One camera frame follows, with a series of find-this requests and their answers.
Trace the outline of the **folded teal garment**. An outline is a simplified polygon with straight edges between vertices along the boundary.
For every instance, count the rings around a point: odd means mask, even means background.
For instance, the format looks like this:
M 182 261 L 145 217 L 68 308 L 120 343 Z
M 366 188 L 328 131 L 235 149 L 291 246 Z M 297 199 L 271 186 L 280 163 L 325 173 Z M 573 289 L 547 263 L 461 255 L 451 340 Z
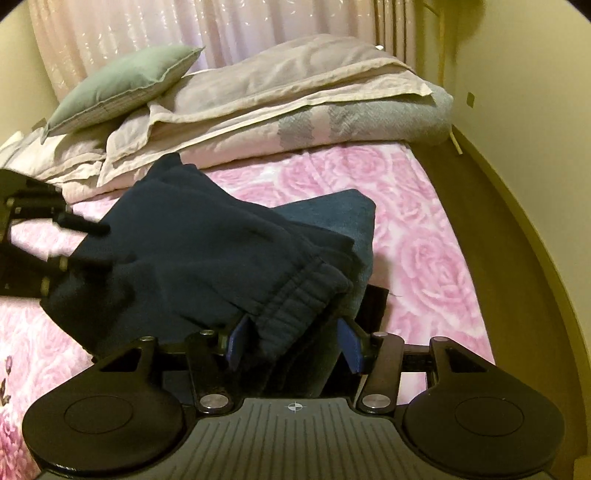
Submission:
M 349 189 L 273 207 L 273 211 L 308 229 L 325 229 L 351 239 L 353 290 L 342 300 L 342 315 L 355 318 L 373 274 L 376 204 L 359 190 Z

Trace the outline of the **green cushion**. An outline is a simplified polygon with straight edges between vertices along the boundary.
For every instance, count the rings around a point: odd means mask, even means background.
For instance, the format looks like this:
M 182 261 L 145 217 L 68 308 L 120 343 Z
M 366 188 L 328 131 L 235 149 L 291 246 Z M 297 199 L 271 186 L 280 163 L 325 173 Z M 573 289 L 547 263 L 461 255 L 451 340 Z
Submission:
M 199 47 L 161 45 L 112 61 L 63 98 L 41 139 L 73 133 L 132 112 L 178 83 L 200 53 Z

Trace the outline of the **pink striped curtain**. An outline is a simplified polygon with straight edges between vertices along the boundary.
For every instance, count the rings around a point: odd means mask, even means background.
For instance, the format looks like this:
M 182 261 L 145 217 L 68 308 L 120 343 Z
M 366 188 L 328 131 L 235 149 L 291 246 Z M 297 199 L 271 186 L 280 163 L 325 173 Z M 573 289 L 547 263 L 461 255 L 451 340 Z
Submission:
M 58 99 L 107 63 L 151 46 L 201 48 L 194 69 L 231 65 L 315 34 L 354 36 L 409 66 L 417 58 L 413 1 L 31 1 L 31 23 Z

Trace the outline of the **beige pillow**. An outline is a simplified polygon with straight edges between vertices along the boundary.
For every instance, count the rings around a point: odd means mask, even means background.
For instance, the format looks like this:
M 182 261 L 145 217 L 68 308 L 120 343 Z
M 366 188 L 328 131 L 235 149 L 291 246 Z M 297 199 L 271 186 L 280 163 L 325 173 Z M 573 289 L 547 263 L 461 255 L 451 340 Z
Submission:
M 134 172 L 162 153 L 301 107 L 431 93 L 411 67 L 358 38 L 318 34 L 291 40 L 192 74 L 135 110 L 109 135 L 97 184 Z

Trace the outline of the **folded dark grey garment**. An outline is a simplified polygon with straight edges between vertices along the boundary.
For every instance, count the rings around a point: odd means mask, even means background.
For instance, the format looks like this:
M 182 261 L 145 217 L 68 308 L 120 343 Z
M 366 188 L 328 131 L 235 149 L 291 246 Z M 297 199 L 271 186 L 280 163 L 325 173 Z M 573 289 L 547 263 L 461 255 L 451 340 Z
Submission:
M 337 340 L 338 357 L 329 367 L 329 376 L 322 384 L 321 398 L 345 397 L 353 400 L 377 357 L 378 342 L 370 335 L 381 330 L 386 313 L 389 290 L 369 285 L 355 319 L 339 319 Z

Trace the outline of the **dark navy sweatpants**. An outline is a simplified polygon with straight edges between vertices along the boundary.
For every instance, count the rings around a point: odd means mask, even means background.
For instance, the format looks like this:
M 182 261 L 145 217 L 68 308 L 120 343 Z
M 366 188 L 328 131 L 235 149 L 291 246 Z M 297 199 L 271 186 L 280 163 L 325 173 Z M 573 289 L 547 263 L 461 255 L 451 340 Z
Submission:
M 238 200 L 176 154 L 161 157 L 108 211 L 110 233 L 72 256 L 111 262 L 71 275 L 42 309 L 90 354 L 141 336 L 179 342 L 242 317 L 276 357 L 341 312 L 353 290 L 351 239 Z

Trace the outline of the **folded beige grey quilt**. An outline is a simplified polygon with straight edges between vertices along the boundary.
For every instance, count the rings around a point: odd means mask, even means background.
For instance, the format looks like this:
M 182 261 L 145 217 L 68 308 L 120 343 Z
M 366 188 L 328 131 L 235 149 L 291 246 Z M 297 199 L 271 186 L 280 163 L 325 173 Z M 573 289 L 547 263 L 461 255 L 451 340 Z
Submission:
M 454 98 L 438 85 L 426 96 L 401 95 L 362 102 L 307 106 L 280 117 L 197 140 L 188 124 L 167 125 L 162 141 L 152 139 L 139 152 L 119 161 L 107 158 L 112 124 L 42 141 L 41 132 L 14 134 L 1 148 L 3 168 L 49 182 L 67 202 L 121 190 L 142 179 L 167 153 L 200 169 L 347 142 L 407 142 L 438 145 L 451 132 Z

